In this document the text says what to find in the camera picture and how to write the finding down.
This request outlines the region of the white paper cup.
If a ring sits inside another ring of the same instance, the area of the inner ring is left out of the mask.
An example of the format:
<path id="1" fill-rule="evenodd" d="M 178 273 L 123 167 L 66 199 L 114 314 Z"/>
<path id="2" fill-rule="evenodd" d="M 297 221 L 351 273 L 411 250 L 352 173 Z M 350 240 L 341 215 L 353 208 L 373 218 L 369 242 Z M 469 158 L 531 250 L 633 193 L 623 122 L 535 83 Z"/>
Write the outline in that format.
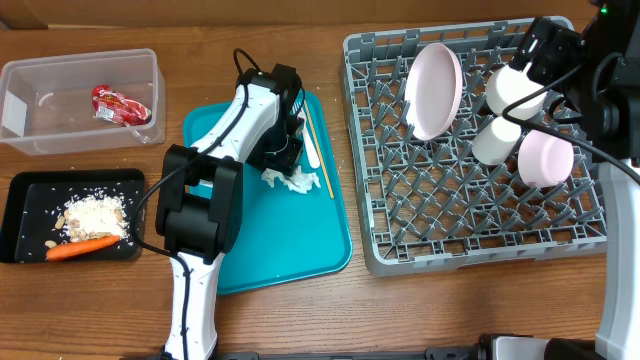
<path id="1" fill-rule="evenodd" d="M 499 165 L 507 159 L 521 133 L 519 125 L 499 116 L 476 135 L 472 142 L 472 153 L 485 165 Z"/>

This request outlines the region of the white tissue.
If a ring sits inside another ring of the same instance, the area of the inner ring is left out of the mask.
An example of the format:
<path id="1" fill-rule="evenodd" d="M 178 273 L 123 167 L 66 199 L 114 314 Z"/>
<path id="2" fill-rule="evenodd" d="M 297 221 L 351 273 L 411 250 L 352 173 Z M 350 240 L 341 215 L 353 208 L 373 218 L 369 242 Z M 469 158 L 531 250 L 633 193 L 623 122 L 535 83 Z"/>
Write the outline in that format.
<path id="1" fill-rule="evenodd" d="M 289 191 L 299 194 L 307 194 L 314 187 L 321 187 L 320 179 L 317 174 L 315 172 L 304 173 L 300 166 L 297 166 L 293 174 L 290 176 L 284 175 L 283 173 L 273 169 L 266 169 L 262 173 L 261 179 L 271 188 L 275 187 L 275 180 L 280 180 Z"/>

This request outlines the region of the orange carrot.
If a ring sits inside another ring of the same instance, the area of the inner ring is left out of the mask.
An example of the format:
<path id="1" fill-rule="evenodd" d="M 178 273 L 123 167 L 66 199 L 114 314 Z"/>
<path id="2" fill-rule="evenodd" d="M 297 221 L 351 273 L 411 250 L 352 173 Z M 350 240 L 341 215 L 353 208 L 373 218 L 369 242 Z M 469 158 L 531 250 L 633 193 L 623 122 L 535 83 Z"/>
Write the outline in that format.
<path id="1" fill-rule="evenodd" d="M 57 245 L 47 251 L 46 260 L 49 262 L 64 261 L 107 248 L 119 241 L 119 236 L 112 235 L 81 242 Z"/>

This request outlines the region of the white bowl with rice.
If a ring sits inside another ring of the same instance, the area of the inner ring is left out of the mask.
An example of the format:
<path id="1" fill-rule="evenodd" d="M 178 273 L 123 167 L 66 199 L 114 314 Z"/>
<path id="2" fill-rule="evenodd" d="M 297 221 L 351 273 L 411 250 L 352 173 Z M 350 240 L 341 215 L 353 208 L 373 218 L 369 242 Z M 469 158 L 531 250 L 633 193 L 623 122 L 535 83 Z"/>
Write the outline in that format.
<path id="1" fill-rule="evenodd" d="M 531 81 L 524 72 L 505 65 L 489 77 L 485 88 L 486 101 L 494 114 L 501 115 L 507 106 L 542 88 L 542 85 Z M 509 115 L 520 120 L 530 119 L 542 109 L 545 97 L 546 93 L 542 93 L 514 108 Z"/>

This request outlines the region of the white bowl with few peanuts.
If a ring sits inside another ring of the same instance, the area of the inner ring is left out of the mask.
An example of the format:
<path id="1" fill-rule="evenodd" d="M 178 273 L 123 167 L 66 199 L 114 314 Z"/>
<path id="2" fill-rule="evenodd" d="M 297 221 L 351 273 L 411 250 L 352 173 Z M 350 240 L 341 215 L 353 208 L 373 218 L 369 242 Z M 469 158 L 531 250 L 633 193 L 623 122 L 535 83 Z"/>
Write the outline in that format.
<path id="1" fill-rule="evenodd" d="M 564 182 L 573 168 L 571 143 L 532 130 L 522 141 L 518 152 L 521 180 L 530 187 L 551 187 Z"/>

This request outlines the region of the silver red snack wrapper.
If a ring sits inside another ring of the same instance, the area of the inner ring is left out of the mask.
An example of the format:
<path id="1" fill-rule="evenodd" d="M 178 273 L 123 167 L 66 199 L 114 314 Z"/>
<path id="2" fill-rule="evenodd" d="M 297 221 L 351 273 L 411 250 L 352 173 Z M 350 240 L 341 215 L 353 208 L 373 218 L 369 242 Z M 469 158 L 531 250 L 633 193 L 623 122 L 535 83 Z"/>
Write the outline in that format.
<path id="1" fill-rule="evenodd" d="M 109 85 L 92 90 L 92 105 L 97 119 L 122 126 L 145 125 L 152 112 L 142 103 L 114 91 Z"/>

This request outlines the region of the white round plate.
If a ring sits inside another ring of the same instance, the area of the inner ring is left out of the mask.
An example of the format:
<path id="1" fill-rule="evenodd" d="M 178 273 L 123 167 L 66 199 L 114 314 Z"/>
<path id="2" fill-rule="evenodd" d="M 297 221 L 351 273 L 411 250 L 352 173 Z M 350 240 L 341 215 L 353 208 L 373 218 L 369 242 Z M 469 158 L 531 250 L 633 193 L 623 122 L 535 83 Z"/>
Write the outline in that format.
<path id="1" fill-rule="evenodd" d="M 452 124 L 462 98 L 462 70 L 455 54 L 441 43 L 427 45 L 415 57 L 407 76 L 406 121 L 413 135 L 431 140 Z"/>

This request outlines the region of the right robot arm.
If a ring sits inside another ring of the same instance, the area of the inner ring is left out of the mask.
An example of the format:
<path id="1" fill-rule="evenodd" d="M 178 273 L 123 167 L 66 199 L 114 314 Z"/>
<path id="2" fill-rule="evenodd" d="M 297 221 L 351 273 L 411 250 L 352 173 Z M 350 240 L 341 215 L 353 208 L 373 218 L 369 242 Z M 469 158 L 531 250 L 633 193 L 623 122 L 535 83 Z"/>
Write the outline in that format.
<path id="1" fill-rule="evenodd" d="M 639 0 L 593 0 L 581 33 L 538 17 L 509 65 L 563 95 L 599 161 L 607 225 L 606 294 L 594 342 L 552 339 L 547 359 L 639 356 Z"/>

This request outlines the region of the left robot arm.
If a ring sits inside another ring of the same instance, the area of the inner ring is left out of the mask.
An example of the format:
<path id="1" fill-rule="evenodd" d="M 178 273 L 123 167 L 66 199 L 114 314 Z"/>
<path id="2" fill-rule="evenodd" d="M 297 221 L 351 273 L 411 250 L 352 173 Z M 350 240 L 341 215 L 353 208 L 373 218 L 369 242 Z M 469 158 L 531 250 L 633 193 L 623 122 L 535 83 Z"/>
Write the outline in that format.
<path id="1" fill-rule="evenodd" d="M 173 305 L 165 359 L 211 359 L 223 258 L 240 232 L 245 165 L 290 176 L 298 168 L 302 127 L 293 111 L 297 83 L 240 83 L 218 122 L 190 147 L 167 151 L 156 231 L 173 271 Z"/>

